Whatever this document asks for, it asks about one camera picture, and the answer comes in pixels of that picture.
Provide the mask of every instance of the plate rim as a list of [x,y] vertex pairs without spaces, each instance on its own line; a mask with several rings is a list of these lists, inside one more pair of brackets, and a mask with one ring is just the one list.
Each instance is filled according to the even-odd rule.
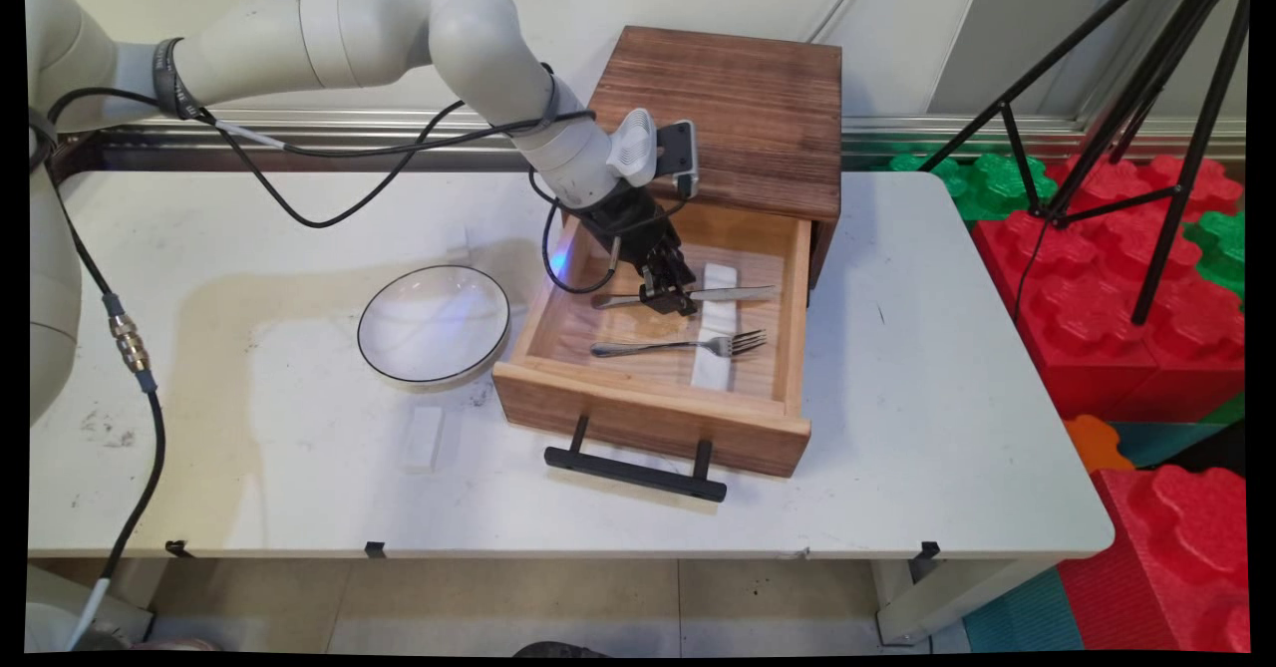
[[[478,358],[478,361],[470,363],[470,366],[459,369],[459,371],[452,372],[452,375],[441,377],[427,377],[426,380],[412,380],[411,377],[392,376],[390,372],[383,371],[383,369],[379,369],[376,363],[371,362],[371,360],[367,357],[367,353],[364,349],[364,318],[367,316],[367,310],[373,307],[374,302],[376,302],[378,296],[385,293],[385,290],[388,290],[389,286],[397,284],[398,281],[406,279],[406,277],[412,275],[412,273],[433,272],[435,270],[435,268],[463,268],[463,270],[466,272],[478,273],[478,275],[482,275],[485,279],[491,281],[491,284],[496,286],[496,290],[500,291],[501,298],[505,300],[505,328],[500,332],[500,337],[498,337],[496,343],[491,346],[491,349],[487,349],[487,353],[484,355],[482,358]],[[496,349],[500,348],[501,343],[505,342],[505,335],[509,335],[510,316],[512,311],[509,305],[509,295],[505,293],[505,286],[501,286],[500,281],[494,279],[490,273],[482,272],[480,270],[480,268],[462,267],[461,263],[439,263],[436,264],[436,267],[412,268],[411,272],[406,272],[401,277],[396,277],[394,279],[388,281],[385,286],[383,286],[376,293],[374,293],[367,300],[367,304],[364,305],[364,312],[360,312],[359,325],[355,326],[355,344],[359,346],[359,353],[361,355],[361,357],[364,357],[364,362],[367,363],[370,369],[374,369],[374,371],[378,371],[383,376],[390,377],[390,380],[393,381],[404,381],[404,384],[412,384],[412,385],[438,384],[438,381],[449,381],[452,380],[452,377],[463,376],[464,372],[473,371],[475,367],[481,366],[485,361],[487,361],[487,358],[491,358],[491,355],[495,353]]]

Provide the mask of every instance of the metal fork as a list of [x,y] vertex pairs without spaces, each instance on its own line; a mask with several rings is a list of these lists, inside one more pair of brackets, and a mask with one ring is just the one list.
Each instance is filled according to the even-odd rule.
[[746,334],[711,337],[709,341],[679,341],[678,343],[593,343],[590,353],[596,358],[611,358],[614,355],[646,353],[647,349],[666,348],[707,348],[720,358],[732,358],[746,349],[767,343],[767,332],[746,332]]

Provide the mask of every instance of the drawer handle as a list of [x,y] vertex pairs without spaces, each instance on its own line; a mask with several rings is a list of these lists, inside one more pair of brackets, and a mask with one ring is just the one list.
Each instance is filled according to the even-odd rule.
[[569,450],[546,448],[546,465],[596,477],[606,477],[621,483],[674,491],[678,495],[711,500],[711,502],[722,502],[726,499],[726,485],[708,480],[709,457],[713,454],[712,441],[702,440],[695,446],[695,468],[692,477],[688,477],[669,471],[657,471],[656,468],[624,463],[620,459],[598,458],[596,454],[581,453],[581,444],[584,443],[584,430],[588,425],[588,416],[581,416],[579,421],[575,422],[575,435],[572,436],[572,448]]

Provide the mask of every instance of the wooden box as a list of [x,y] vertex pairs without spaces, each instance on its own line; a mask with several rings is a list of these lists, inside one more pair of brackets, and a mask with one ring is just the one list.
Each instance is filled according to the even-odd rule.
[[[693,349],[590,355],[595,341],[695,341],[699,316],[661,316],[646,305],[598,311],[588,295],[546,279],[509,363],[493,367],[505,418],[570,435],[577,418],[588,416],[591,440],[688,458],[701,440],[711,440],[718,465],[789,477],[810,437],[810,421],[800,417],[810,222],[694,203],[672,221],[697,275],[706,263],[721,263],[736,268],[739,286],[780,290],[778,300],[736,305],[740,330],[766,329],[767,344],[734,358],[730,390],[690,385]],[[558,254],[567,255],[561,275],[569,286],[607,270],[606,250],[575,218],[564,227]],[[606,291],[638,293],[641,283],[621,264]]]
[[[546,279],[513,357],[493,369],[509,422],[572,435],[587,416],[588,440],[688,458],[711,440],[717,465],[792,474],[810,437],[800,412],[806,295],[841,213],[841,62],[837,46],[625,27],[590,107],[609,131],[634,107],[657,126],[695,122],[699,194],[671,221],[698,277],[721,263],[739,286],[778,286],[780,300],[736,305],[740,330],[766,329],[768,341],[735,358],[730,390],[699,389],[693,349],[590,355],[595,341],[693,341],[698,318],[596,311],[588,295]],[[672,199],[666,180],[652,190]],[[605,249],[574,218],[556,250],[569,284],[606,270]],[[638,284],[621,264],[605,291]]]
[[635,107],[695,121],[697,203],[810,221],[815,286],[842,213],[841,46],[630,26],[590,107],[606,131]]

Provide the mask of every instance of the black cable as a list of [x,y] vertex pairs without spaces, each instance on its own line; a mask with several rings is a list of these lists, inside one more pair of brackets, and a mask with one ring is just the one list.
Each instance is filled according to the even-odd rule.
[[609,284],[611,282],[611,277],[616,275],[616,270],[615,268],[609,267],[606,275],[602,275],[601,281],[596,282],[596,284],[587,286],[587,288],[573,288],[573,286],[567,286],[565,282],[561,282],[559,277],[554,274],[554,267],[550,264],[550,230],[554,226],[554,217],[558,213],[558,209],[559,203],[555,199],[554,203],[550,204],[550,214],[545,217],[545,231],[541,235],[541,261],[545,263],[545,275],[550,277],[550,281],[554,282],[555,286],[559,286],[560,290],[568,291],[568,293],[593,293],[593,291]]
[[1023,283],[1028,281],[1028,272],[1032,270],[1032,264],[1036,261],[1036,254],[1041,250],[1041,241],[1045,240],[1045,231],[1050,227],[1050,221],[1054,213],[1041,221],[1041,233],[1037,236],[1037,245],[1032,249],[1032,254],[1028,255],[1028,263],[1023,267],[1023,275],[1020,277],[1020,288],[1014,292],[1014,320],[1013,325],[1020,325],[1020,300],[1023,298]]
[[[421,130],[420,135],[416,136],[416,140],[417,142],[425,140],[425,136],[430,135],[430,131],[433,131],[434,128],[439,125],[439,121],[443,121],[443,119],[447,117],[448,114],[456,112],[456,110],[459,107],[464,107],[464,101],[456,101],[456,103],[449,105],[449,107],[441,110],[441,112],[435,114],[435,116],[430,119],[430,122],[425,125],[424,130]],[[385,186],[390,185],[390,181],[393,181],[396,176],[399,176],[399,172],[403,170],[403,167],[406,167],[407,163],[411,162],[412,159],[411,153],[406,153],[404,157],[399,158],[398,166],[390,168],[390,172],[385,173],[384,180],[382,180],[382,182],[376,185],[376,189],[369,191],[369,194],[365,195],[364,199],[360,199],[359,203],[356,203],[353,207],[345,209],[345,212],[336,214],[336,217],[328,218],[327,222],[311,222],[310,218],[302,217],[301,213],[296,213],[296,209],[288,207],[287,200],[283,200],[282,195],[279,195],[279,191],[276,190],[273,185],[271,185],[271,181],[262,173],[260,168],[256,167],[256,163],[253,162],[246,150],[241,148],[239,142],[235,140],[234,135],[230,135],[230,133],[223,130],[217,130],[217,131],[221,133],[222,139],[226,139],[226,143],[231,145],[231,149],[235,150],[236,157],[239,157],[240,161],[244,163],[244,166],[248,167],[248,171],[251,171],[253,176],[255,176],[256,180],[260,181],[260,185],[264,186],[271,198],[273,198],[276,203],[279,204],[279,208],[283,208],[285,213],[288,213],[288,217],[292,217],[292,221],[301,223],[301,226],[311,227],[311,230],[325,230],[325,227],[328,226],[336,226],[336,223],[345,222],[346,218],[352,217],[352,214],[359,212],[360,208],[367,207],[370,200],[376,199],[376,195],[382,190],[385,190]]]
[[[550,73],[551,75],[554,73],[553,69],[547,66],[546,71]],[[84,96],[97,96],[97,94],[119,96],[119,98],[130,98],[138,101],[138,103],[151,105],[151,107],[156,107],[158,105],[154,98],[149,98],[149,96],[143,96],[140,93],[134,93],[122,89],[110,89],[110,87],[87,87],[87,89],[71,91],[68,94],[63,96],[63,98],[59,98],[54,103],[54,107],[50,108],[48,112],[50,121],[55,122],[56,125],[57,117],[61,115],[63,110],[65,110],[65,107],[68,107],[68,105],[71,103],[71,101],[77,98],[83,98]],[[376,198],[376,195],[382,190],[385,190],[385,186],[390,185],[390,181],[393,181],[394,177],[398,176],[398,173],[403,170],[403,167],[407,166],[407,163],[412,157],[412,153],[419,153],[419,150],[427,150],[430,148],[445,148],[445,145],[464,144],[466,142],[470,140],[484,139],[484,136],[487,135],[496,135],[496,133],[524,130],[524,128],[541,125],[540,119],[527,119],[527,121],[514,121],[514,122],[508,122],[507,125],[491,126],[487,128],[487,130],[476,130],[464,133],[464,135],[450,136],[450,139],[426,142],[425,140],[426,136],[430,134],[430,131],[434,130],[435,126],[439,125],[439,121],[443,121],[443,119],[447,117],[448,114],[454,112],[454,110],[459,107],[464,107],[463,101],[456,101],[456,103],[449,105],[449,107],[444,108],[441,112],[436,114],[436,116],[430,119],[429,125],[426,125],[424,130],[421,130],[420,135],[413,142],[413,144],[390,145],[390,148],[370,148],[359,150],[325,150],[325,149],[295,148],[295,145],[283,144],[283,150],[287,150],[287,153],[299,153],[302,154],[302,157],[319,157],[319,158],[383,157],[383,154],[404,153],[404,157],[401,159],[401,162],[398,162],[398,166],[393,167],[392,171],[387,173],[387,176],[384,177],[384,180],[379,182],[376,189],[369,191],[369,194],[365,195],[364,199],[360,199],[359,203],[356,203],[353,207],[347,208],[346,212],[338,213],[337,217],[328,218],[328,221],[324,222],[311,222],[310,218],[302,217],[301,213],[297,213],[295,208],[290,207],[287,200],[283,199],[283,195],[281,195],[279,191],[274,189],[274,185],[271,185],[271,181],[264,176],[260,168],[256,167],[256,163],[253,162],[251,157],[249,157],[246,150],[244,150],[242,145],[239,144],[239,140],[236,140],[230,131],[223,130],[223,128],[219,128],[217,125],[217,117],[212,116],[212,114],[207,108],[203,110],[202,116],[197,116],[194,120],[204,122],[204,125],[216,128],[217,133],[222,135],[222,139],[226,140],[226,143],[234,150],[236,157],[239,157],[242,165],[246,166],[248,171],[250,171],[253,176],[256,177],[263,189],[265,189],[267,193],[271,195],[271,198],[273,198],[276,203],[279,204],[279,208],[283,208],[283,212],[288,213],[288,217],[292,217],[292,221],[296,221],[305,227],[314,227],[314,230],[324,230],[324,227],[336,226],[336,223],[346,221],[346,218],[348,217],[352,217],[352,214],[359,212],[360,208],[366,207],[366,204],[369,204],[371,199]],[[559,116],[551,119],[551,122],[574,121],[574,119],[587,117],[587,116],[592,119],[596,116],[596,114],[593,114],[592,110],[588,108],[581,110],[579,112],[559,114]],[[532,185],[532,190],[535,190],[537,195],[540,195],[540,198],[545,199],[546,203],[550,203],[550,214],[546,217],[545,231],[542,232],[541,236],[541,258],[542,263],[545,263],[546,275],[550,277],[550,281],[554,282],[554,284],[558,288],[568,291],[568,293],[574,293],[574,295],[592,293],[592,291],[600,290],[602,288],[602,286],[606,286],[607,282],[611,281],[611,277],[615,275],[615,268],[610,268],[606,275],[602,277],[602,281],[598,281],[597,284],[588,286],[588,288],[583,290],[573,288],[573,286],[567,286],[564,284],[564,282],[558,279],[549,261],[549,231],[550,227],[553,226],[554,217],[558,209],[563,209],[563,213],[568,213],[572,214],[572,217],[579,218],[581,222],[586,223],[590,222],[582,214],[570,212],[570,209],[563,207],[560,200],[551,198],[551,195],[547,195],[545,191],[540,190],[540,186],[536,185],[535,168],[530,168],[527,177],[530,185]],[[610,232],[610,235],[625,235],[625,232],[637,231],[644,226],[651,226],[651,223],[665,221],[665,218],[672,217],[674,213],[681,212],[684,207],[686,207],[686,199],[679,200],[679,204],[676,204],[676,207],[670,208],[666,212],[661,212],[656,214],[656,217],[644,218],[644,221],[632,223],[632,226],[625,226],[623,227],[623,230],[607,231],[607,232]],[[92,258],[88,255],[88,250],[87,249],[82,250],[83,244],[79,240],[79,236],[75,233],[74,227],[71,227],[71,238],[75,240],[77,253],[80,254],[91,275],[93,275],[93,279],[97,282],[98,288],[103,290],[103,293],[108,293],[110,290],[106,286],[106,279],[103,279],[101,272],[97,272],[96,264],[92,264]]]
[[[567,112],[555,116],[551,122],[560,121],[574,121],[575,119],[593,119],[597,117],[596,112],[590,108],[581,110],[579,112]],[[283,144],[283,150],[287,153],[296,153],[300,157],[311,158],[360,158],[360,157],[387,157],[387,154],[396,153],[417,153],[417,150],[429,150],[433,148],[448,148],[448,145],[466,144],[467,142],[476,139],[486,139],[489,135],[496,135],[498,133],[509,133],[512,130],[527,130],[527,128],[533,128],[541,125],[540,119],[527,119],[527,121],[512,121],[507,125],[489,126],[484,130],[473,130],[470,133],[463,133],[463,135],[453,135],[449,139],[431,140],[429,144],[401,144],[401,145],[387,145],[387,148],[300,148],[300,145]]]
[[108,85],[89,85],[83,89],[68,91],[59,98],[54,101],[54,105],[48,108],[48,122],[57,126],[57,117],[63,116],[64,110],[68,103],[75,101],[77,98],[85,98],[85,96],[119,96],[119,98],[128,98],[130,101],[137,101],[137,103],[145,103],[148,107],[158,107],[160,102],[149,96],[140,93],[134,93],[131,91],[124,89],[111,89]]
[[106,565],[102,566],[102,575],[98,579],[108,580],[114,575],[115,568],[120,562],[120,556],[124,555],[124,545],[133,536],[133,531],[138,527],[138,520],[142,519],[142,513],[145,513],[147,505],[151,504],[151,495],[154,495],[156,485],[160,485],[160,473],[163,472],[163,455],[167,448],[163,431],[163,409],[160,408],[160,395],[154,390],[147,393],[147,400],[151,402],[151,418],[153,418],[156,425],[156,457],[154,462],[151,463],[151,477],[147,477],[147,486],[142,488],[142,497],[138,499],[133,513],[124,522],[124,529],[120,531],[120,536],[115,538],[110,557],[106,559]]
[[[57,194],[57,202],[61,203],[63,194],[60,194],[56,186],[54,189],[54,194]],[[66,214],[66,204],[63,204],[63,213]],[[66,217],[66,226],[69,227],[69,230],[71,230],[71,241],[75,245],[75,253],[79,255],[80,261],[84,264],[84,270],[88,272],[88,275],[93,277],[93,282],[96,282],[97,290],[100,290],[102,295],[114,293],[114,291],[106,282],[106,277],[102,275],[102,272],[98,270],[97,264],[96,261],[93,261],[92,255],[88,254],[88,249],[84,247],[84,241],[79,238],[79,232],[75,230],[75,223],[71,222],[71,217],[69,217],[69,214]]]
[[[142,103],[153,103],[153,101],[145,98],[145,96],[133,94],[131,92],[126,91],[97,89],[97,87],[94,87],[94,89],[78,89],[70,92],[68,96],[63,96],[63,98],[59,98],[54,103],[54,107],[50,108],[48,114],[50,122],[54,122],[56,117],[60,116],[60,114],[63,112],[63,110],[66,107],[68,103],[71,103],[71,101],[80,98],[80,96],[102,94],[102,93],[111,96],[122,96],[122,98],[142,101]],[[80,261],[84,264],[85,270],[93,278],[93,282],[96,282],[97,288],[101,290],[102,296],[106,300],[106,304],[107,305],[115,304],[115,306],[119,307],[117,296],[115,296],[114,291],[107,284],[106,277],[102,275],[102,272],[100,270],[100,268],[97,268],[97,263],[93,261],[93,255],[88,253],[84,241],[80,240],[79,232],[75,230],[75,223],[71,222],[70,214],[66,212],[66,203],[64,203],[63,200],[59,184],[55,180],[52,180],[51,171],[50,171],[50,182],[52,185],[54,194],[57,198],[59,207],[63,208],[63,214],[64,217],[66,217],[66,226],[70,230],[71,241],[75,245],[75,253],[79,255]],[[147,477],[147,483],[142,488],[142,495],[138,497],[137,504],[133,506],[133,511],[129,514],[128,520],[124,522],[124,527],[116,536],[115,543],[111,546],[111,552],[106,559],[106,564],[102,566],[102,573],[100,574],[98,580],[110,580],[112,576],[115,576],[115,570],[116,568],[119,568],[120,559],[124,556],[124,547],[129,543],[129,538],[133,537],[133,531],[137,529],[138,522],[142,520],[142,515],[147,511],[147,506],[151,505],[151,499],[154,496],[156,486],[160,485],[160,477],[163,473],[165,453],[167,450],[167,439],[165,435],[165,426],[163,426],[163,407],[160,406],[160,394],[158,390],[156,390],[154,377],[151,376],[149,369],[147,369],[147,371],[137,372],[137,375],[139,377],[139,381],[142,381],[143,386],[145,386],[144,389],[145,389],[147,402],[151,404],[151,420],[152,422],[154,422],[154,436],[156,436],[154,459],[152,459],[151,463],[151,476]]]

